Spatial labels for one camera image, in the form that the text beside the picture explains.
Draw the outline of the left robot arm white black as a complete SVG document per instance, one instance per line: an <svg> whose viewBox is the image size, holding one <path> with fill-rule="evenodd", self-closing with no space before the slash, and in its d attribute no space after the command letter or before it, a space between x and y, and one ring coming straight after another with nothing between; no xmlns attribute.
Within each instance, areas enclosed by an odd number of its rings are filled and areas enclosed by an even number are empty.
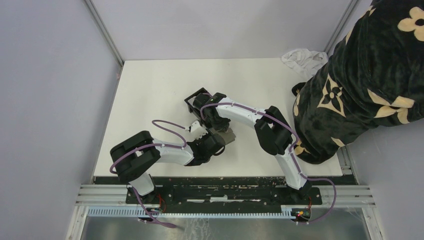
<svg viewBox="0 0 424 240"><path fill-rule="evenodd" d="M185 167L200 166L225 149L225 140L208 133L194 141L181 144L153 138L144 130L119 143L110 150L113 164L109 168L121 183L135 188L138 197L149 204L158 191L147 170L156 163L171 163Z"/></svg>

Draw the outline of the black plastic card box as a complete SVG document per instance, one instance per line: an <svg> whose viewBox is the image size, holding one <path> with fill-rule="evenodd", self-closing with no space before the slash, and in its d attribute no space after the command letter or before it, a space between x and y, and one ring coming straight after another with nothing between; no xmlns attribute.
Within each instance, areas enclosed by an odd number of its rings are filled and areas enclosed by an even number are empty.
<svg viewBox="0 0 424 240"><path fill-rule="evenodd" d="M188 111L191 114L194 114L199 122L207 129L212 128L211 122L209 120L203 120L200 109L211 97L212 95L204 87L202 87L184 99L184 102L187 104Z"/></svg>

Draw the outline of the grey leather card holder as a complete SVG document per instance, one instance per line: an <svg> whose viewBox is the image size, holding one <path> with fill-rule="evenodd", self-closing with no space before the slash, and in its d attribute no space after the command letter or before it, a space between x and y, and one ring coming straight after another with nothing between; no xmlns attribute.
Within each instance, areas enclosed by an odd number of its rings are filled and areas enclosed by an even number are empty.
<svg viewBox="0 0 424 240"><path fill-rule="evenodd" d="M226 131L217 131L212 128L210 131L213 134L219 135L223 139L225 145L229 145L236 140L236 135L231 128L228 128Z"/></svg>

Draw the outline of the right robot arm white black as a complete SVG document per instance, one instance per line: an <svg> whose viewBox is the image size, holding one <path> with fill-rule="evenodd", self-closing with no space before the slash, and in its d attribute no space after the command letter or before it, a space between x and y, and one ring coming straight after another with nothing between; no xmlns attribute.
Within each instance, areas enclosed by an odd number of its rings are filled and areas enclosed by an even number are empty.
<svg viewBox="0 0 424 240"><path fill-rule="evenodd" d="M260 147L275 157L289 189L289 199L302 204L312 188L295 157L298 135L275 106L254 108L234 101L225 94L196 93L185 99L189 112L209 129L225 132L230 122L238 122L254 129Z"/></svg>

